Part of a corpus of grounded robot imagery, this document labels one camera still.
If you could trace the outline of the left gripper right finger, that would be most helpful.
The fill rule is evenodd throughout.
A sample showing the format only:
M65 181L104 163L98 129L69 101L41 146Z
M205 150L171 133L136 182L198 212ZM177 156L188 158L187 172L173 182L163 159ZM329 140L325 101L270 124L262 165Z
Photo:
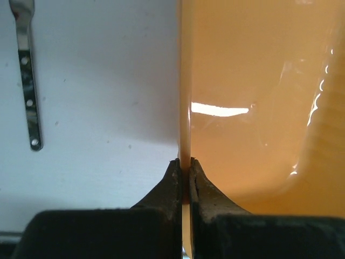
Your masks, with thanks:
M193 258L344 258L344 220L254 215L222 193L191 158Z

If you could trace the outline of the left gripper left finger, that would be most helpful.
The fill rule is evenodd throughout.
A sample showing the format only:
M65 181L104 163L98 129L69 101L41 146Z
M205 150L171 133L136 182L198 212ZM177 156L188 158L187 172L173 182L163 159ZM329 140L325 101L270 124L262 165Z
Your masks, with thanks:
M181 258L182 173L162 180L127 209L46 210L27 225L13 258Z

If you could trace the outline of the orange plastic storage basket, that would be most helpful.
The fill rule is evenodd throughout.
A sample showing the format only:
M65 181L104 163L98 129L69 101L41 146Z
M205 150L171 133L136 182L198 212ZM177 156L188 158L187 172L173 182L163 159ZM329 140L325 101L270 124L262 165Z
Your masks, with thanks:
M254 215L344 220L344 1L180 1L189 170Z

